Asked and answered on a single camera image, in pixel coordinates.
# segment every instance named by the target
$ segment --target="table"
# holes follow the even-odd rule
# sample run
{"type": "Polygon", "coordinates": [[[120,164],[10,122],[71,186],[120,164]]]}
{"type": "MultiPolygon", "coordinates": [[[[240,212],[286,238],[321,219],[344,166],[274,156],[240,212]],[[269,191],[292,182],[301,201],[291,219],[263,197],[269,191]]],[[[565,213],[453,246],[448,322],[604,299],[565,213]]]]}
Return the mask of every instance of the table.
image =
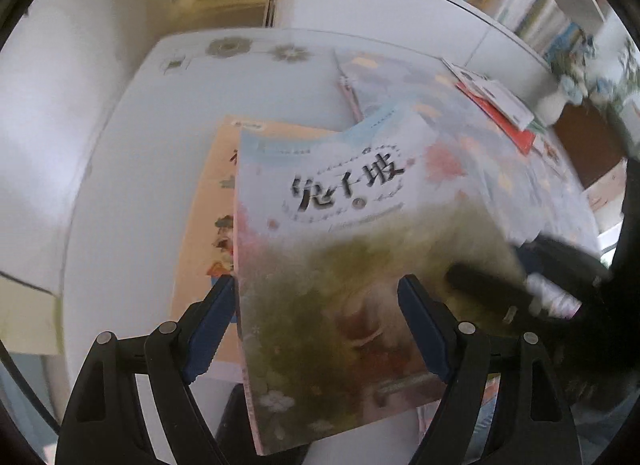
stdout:
{"type": "MultiPolygon", "coordinates": [[[[305,30],[194,32],[165,38],[148,55],[98,142],[76,205],[63,289],[65,352],[72,382],[98,333],[109,330],[120,338],[148,334],[168,317],[191,198],[217,125],[226,114],[332,130],[354,124],[337,85],[336,48],[365,50],[447,74],[439,61],[412,50],[305,30]],[[230,36],[250,41],[251,53],[228,58],[207,53],[212,41],[230,36]],[[287,44],[305,47],[306,59],[278,61],[274,48],[287,44]]],[[[443,85],[440,92],[449,90],[443,85]]],[[[474,105],[464,104],[464,97],[456,98],[465,106],[465,116],[477,124],[488,121],[474,105]]],[[[513,145],[504,140],[501,149],[513,154],[513,145]]],[[[546,178],[546,170],[538,169],[546,178]]],[[[559,210],[566,209],[564,197],[580,207],[578,215],[569,214],[569,230],[575,230],[577,217],[588,218],[588,204],[585,200],[584,207],[580,205],[580,189],[574,184],[549,181],[559,202],[539,203],[550,215],[528,222],[532,230],[545,221],[559,228],[551,218],[566,215],[559,210]]],[[[595,250],[596,239],[590,239],[587,230],[575,242],[586,248],[592,244],[595,250]]],[[[140,379],[138,384],[156,454],[174,463],[148,381],[140,379]]],[[[207,377],[193,386],[213,432],[231,387],[207,377]]],[[[402,413],[313,444],[305,463],[408,463],[417,447],[416,434],[415,412],[402,413]]]]}

